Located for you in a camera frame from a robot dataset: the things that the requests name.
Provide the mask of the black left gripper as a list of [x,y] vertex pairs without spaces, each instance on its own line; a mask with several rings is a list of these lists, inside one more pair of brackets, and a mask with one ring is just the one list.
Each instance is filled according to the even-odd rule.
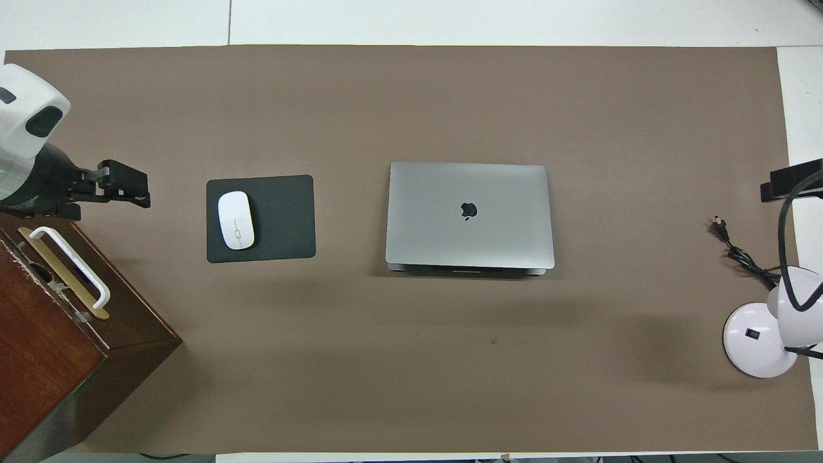
[[81,203],[132,203],[152,207],[147,174],[115,160],[95,170],[77,167],[58,147],[45,145],[23,184],[2,199],[2,212],[21,219],[82,219]]

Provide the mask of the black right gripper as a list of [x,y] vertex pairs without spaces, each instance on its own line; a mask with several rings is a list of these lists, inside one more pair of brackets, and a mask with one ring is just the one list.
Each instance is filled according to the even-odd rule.
[[821,169],[822,159],[817,159],[772,171],[770,182],[761,184],[761,202],[783,200],[803,179],[818,173]]

